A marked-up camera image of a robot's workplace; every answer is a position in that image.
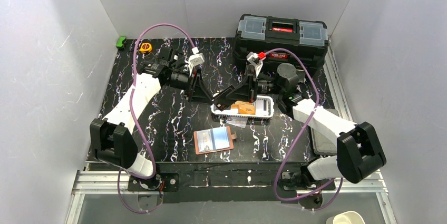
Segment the orange credit card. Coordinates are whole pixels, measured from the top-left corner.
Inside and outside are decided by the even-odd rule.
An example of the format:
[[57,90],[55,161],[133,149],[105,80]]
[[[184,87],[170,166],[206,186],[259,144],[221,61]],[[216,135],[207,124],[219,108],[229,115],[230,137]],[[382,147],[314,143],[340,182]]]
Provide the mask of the orange credit card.
[[236,101],[231,105],[231,109],[235,109],[238,114],[255,115],[256,107],[253,103]]

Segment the white grey credit card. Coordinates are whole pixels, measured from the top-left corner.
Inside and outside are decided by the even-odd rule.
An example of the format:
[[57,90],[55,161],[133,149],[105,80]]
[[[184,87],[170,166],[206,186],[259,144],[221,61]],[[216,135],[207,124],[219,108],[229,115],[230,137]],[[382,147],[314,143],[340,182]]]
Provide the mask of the white grey credit card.
[[258,98],[255,101],[256,115],[270,117],[272,115],[271,98]]

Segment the black credit card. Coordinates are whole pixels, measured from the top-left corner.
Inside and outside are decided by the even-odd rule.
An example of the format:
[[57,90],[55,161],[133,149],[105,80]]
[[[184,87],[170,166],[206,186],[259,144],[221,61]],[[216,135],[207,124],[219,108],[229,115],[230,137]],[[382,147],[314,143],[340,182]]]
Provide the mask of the black credit card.
[[234,100],[230,100],[227,98],[227,94],[230,92],[231,90],[225,90],[225,91],[221,91],[219,93],[216,93],[213,96],[213,105],[220,111],[224,111],[226,109],[231,108],[231,106],[236,102]]

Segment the brown leather card holder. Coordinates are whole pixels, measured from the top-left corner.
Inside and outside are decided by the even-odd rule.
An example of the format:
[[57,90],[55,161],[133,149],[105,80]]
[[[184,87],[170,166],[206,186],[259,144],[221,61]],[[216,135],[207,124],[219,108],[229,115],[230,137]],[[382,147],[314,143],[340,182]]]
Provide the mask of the brown leather card holder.
[[195,131],[193,133],[197,155],[232,150],[237,135],[229,126]]

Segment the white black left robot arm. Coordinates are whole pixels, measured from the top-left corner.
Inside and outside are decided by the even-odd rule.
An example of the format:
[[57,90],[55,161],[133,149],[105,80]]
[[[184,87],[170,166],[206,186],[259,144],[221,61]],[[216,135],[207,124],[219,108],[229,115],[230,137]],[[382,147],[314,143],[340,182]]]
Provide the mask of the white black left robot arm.
[[133,82],[119,103],[103,118],[90,124],[91,152],[101,162],[125,170],[130,175],[149,180],[156,175],[156,162],[149,143],[144,139],[149,157],[140,154],[132,136],[133,130],[142,131],[139,117],[165,85],[184,90],[189,102],[211,105],[213,96],[202,81],[201,70],[195,66],[205,59],[197,47],[181,71],[177,51],[163,47],[154,60],[133,64]]

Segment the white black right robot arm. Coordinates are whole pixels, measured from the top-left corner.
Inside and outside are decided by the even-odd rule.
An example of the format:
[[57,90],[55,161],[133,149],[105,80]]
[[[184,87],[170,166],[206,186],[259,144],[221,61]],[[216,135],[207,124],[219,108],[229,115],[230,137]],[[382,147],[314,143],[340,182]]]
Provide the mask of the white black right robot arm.
[[336,155],[318,158],[301,166],[296,179],[304,186],[331,178],[345,178],[359,183],[381,167],[387,159],[375,128],[368,122],[354,123],[342,119],[316,104],[302,93],[299,86],[304,74],[290,63],[277,67],[273,77],[257,77],[255,67],[246,66],[243,80],[230,85],[214,96],[214,105],[223,111],[237,101],[253,103],[257,94],[277,96],[280,111],[300,121],[329,139],[336,146]]

